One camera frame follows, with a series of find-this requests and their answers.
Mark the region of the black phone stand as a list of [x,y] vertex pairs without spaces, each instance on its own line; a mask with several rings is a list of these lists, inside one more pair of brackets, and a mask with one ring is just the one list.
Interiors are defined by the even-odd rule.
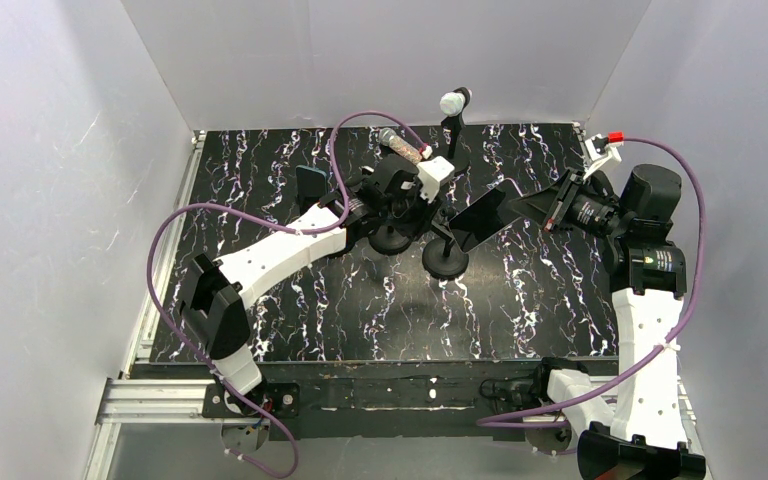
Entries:
[[400,234],[392,225],[382,225],[368,237],[373,250],[385,256],[398,255],[407,250],[412,240]]
[[422,252],[425,271],[437,280],[455,280],[463,275],[469,265],[469,255],[462,252],[451,231],[440,221],[430,223],[430,231],[436,237],[427,242]]

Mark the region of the black smartphone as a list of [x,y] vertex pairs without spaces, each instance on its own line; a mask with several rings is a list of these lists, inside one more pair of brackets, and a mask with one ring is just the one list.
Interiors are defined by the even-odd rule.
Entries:
[[518,186],[507,179],[457,213],[448,227],[459,249],[468,253],[517,221],[520,214],[511,203],[521,195]]

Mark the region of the blue smartphone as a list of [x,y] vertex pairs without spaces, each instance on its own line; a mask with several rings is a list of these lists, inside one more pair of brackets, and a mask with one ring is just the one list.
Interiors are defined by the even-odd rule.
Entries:
[[296,174],[296,204],[299,214],[305,214],[328,193],[327,174],[317,168],[299,165]]

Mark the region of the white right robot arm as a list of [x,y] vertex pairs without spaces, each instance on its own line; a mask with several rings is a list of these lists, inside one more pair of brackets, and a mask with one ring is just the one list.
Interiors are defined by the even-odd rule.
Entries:
[[621,195],[604,174],[568,171],[554,185],[508,203],[547,232],[576,227],[600,238],[618,327],[616,402],[596,396],[577,405],[590,379],[568,361],[543,362],[544,397],[560,404],[577,438],[584,479],[703,479],[707,462],[690,449],[680,413],[679,346],[687,292],[686,259],[668,240],[681,178],[636,166]]

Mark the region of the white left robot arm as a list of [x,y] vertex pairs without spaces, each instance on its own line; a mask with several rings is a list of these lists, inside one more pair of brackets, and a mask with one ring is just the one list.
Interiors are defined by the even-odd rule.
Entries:
[[214,377],[239,395],[258,387],[263,376],[249,346],[247,318],[255,301],[363,238],[384,255],[403,252],[431,229],[454,171],[442,157],[418,164],[387,158],[337,191],[316,197],[298,219],[262,240],[217,259],[194,257],[177,311],[202,345]]

